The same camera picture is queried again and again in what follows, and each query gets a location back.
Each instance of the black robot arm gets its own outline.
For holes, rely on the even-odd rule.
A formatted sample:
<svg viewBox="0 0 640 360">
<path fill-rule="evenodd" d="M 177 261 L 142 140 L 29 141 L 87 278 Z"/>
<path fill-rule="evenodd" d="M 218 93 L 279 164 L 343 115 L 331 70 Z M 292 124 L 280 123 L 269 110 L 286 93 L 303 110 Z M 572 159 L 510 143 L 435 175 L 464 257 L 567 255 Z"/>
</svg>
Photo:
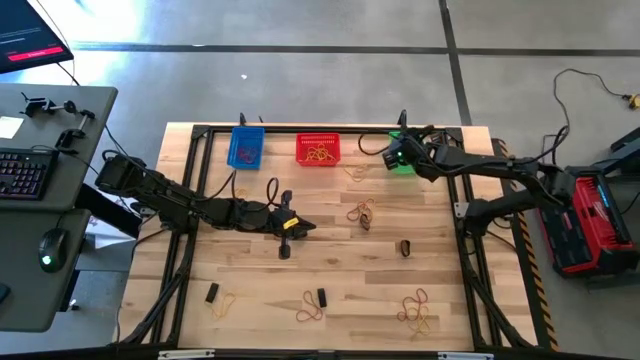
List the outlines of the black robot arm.
<svg viewBox="0 0 640 360">
<path fill-rule="evenodd" d="M 516 159 L 467 154 L 464 150 L 431 139 L 433 126 L 405 128 L 383 153 L 387 169 L 411 165 L 418 176 L 433 182 L 440 176 L 482 175 L 520 182 L 525 189 L 494 200 L 459 203 L 456 214 L 472 235 L 482 236 L 496 217 L 536 207 L 570 206 L 575 177 L 555 165 L 532 158 Z"/>
<path fill-rule="evenodd" d="M 163 226 L 179 232 L 188 230 L 191 216 L 216 229 L 273 234 L 283 239 L 303 238 L 316 228 L 289 209 L 291 191 L 284 192 L 283 200 L 287 201 L 275 204 L 273 211 L 269 204 L 257 201 L 204 198 L 160 172 L 147 169 L 142 160 L 118 153 L 105 159 L 96 185 L 108 194 L 136 199 L 157 211 Z"/>
</svg>

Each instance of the gray floor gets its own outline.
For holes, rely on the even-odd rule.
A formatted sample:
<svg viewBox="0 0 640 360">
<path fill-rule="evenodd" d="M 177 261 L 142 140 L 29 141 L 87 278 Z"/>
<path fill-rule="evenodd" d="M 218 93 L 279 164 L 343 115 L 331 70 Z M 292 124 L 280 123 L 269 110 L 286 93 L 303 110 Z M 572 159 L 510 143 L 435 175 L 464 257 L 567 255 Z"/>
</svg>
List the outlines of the gray floor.
<svg viewBox="0 0 640 360">
<path fill-rule="evenodd" d="M 72 42 L 445 46 L 437 0 L 42 3 Z M 459 47 L 640 45 L 640 4 L 633 0 L 449 0 L 449 8 Z M 167 122 L 236 121 L 240 111 L 268 122 L 389 123 L 406 108 L 413 124 L 460 124 L 447 55 L 75 54 L 81 84 L 120 90 L 110 128 L 128 152 L 149 164 L 157 160 Z M 637 57 L 461 56 L 460 66 L 473 124 L 489 126 L 518 155 L 537 154 L 541 136 L 563 124 L 552 96 L 560 70 L 597 72 L 614 91 L 640 90 Z M 0 81 L 65 84 L 68 78 L 56 66 L 45 66 L 1 75 Z M 612 141 L 638 126 L 640 115 L 593 79 L 567 74 L 559 80 L 559 96 L 572 118 L 571 136 L 558 152 L 561 165 L 601 159 Z M 140 142 L 142 136 L 150 141 Z M 103 138 L 100 149 L 112 146 Z M 618 201 L 627 204 L 632 196 L 622 191 Z M 539 234 L 533 235 L 561 349 L 640 358 L 640 287 L 589 293 L 582 282 L 551 270 Z M 44 334 L 2 333 L 0 352 L 108 343 L 124 279 L 121 273 L 83 273 L 75 294 L 84 305 L 80 312 L 58 315 Z"/>
</svg>

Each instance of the monitor screen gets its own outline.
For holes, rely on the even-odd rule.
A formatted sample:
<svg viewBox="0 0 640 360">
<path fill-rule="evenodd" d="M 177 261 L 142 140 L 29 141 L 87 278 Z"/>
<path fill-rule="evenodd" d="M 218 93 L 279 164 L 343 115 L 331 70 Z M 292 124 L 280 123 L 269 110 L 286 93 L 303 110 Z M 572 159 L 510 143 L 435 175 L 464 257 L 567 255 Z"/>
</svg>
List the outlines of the monitor screen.
<svg viewBox="0 0 640 360">
<path fill-rule="evenodd" d="M 0 1 L 0 74 L 73 59 L 27 0 Z"/>
</svg>

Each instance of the wooden tabletop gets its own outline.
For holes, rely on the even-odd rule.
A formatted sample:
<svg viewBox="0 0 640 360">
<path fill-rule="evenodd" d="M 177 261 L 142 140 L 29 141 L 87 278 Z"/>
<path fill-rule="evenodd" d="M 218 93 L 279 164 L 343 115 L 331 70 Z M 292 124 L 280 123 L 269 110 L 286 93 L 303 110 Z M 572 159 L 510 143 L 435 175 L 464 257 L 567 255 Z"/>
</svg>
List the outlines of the wooden tabletop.
<svg viewBox="0 0 640 360">
<path fill-rule="evenodd" d="M 193 125 L 167 125 L 157 169 L 177 182 L 182 180 Z M 493 154 L 486 127 L 462 130 L 468 152 Z M 230 134 L 215 135 L 205 195 L 213 194 L 232 171 L 226 164 L 229 140 Z M 294 241 L 291 258 L 283 261 L 278 259 L 279 240 L 271 235 L 218 231 L 201 223 L 180 347 L 473 348 L 446 179 L 430 183 L 415 175 L 393 174 L 386 170 L 380 156 L 361 153 L 356 140 L 356 135 L 341 135 L 342 160 L 336 167 L 309 168 L 295 162 L 295 134 L 266 135 L 261 169 L 239 171 L 236 187 L 248 199 L 266 202 L 267 181 L 277 176 L 280 191 L 293 190 L 292 209 L 318 228 L 306 239 Z M 388 142 L 387 136 L 370 135 L 363 145 L 375 150 Z M 203 148 L 201 141 L 192 189 Z M 369 165 L 366 178 L 355 182 L 344 169 L 353 171 L 362 164 Z M 502 195 L 497 179 L 473 176 L 472 183 L 476 197 Z M 229 197 L 230 190 L 221 196 Z M 349 221 L 346 213 L 369 198 L 375 205 L 367 232 Z M 158 228 L 154 219 L 140 236 Z M 490 229 L 512 241 L 509 230 L 493 225 Z M 120 311 L 122 337 L 131 333 L 158 296 L 169 238 L 170 234 L 164 233 L 137 248 Z M 411 241 L 409 258 L 397 251 L 402 239 Z M 484 244 L 496 302 L 522 336 L 536 343 L 515 252 L 491 236 L 484 238 Z M 226 294 L 236 297 L 222 319 L 216 319 L 211 306 L 204 302 L 212 282 L 220 284 L 216 310 L 220 310 Z M 298 322 L 299 310 L 312 309 L 303 303 L 303 293 L 310 290 L 315 295 L 318 288 L 324 288 L 327 294 L 324 317 Z M 418 288 L 429 297 L 427 335 L 415 334 L 409 328 L 415 323 L 396 318 L 403 309 L 403 298 L 415 296 Z M 172 301 L 164 336 L 173 307 Z M 484 306 L 479 307 L 479 313 L 483 334 L 489 339 Z"/>
</svg>

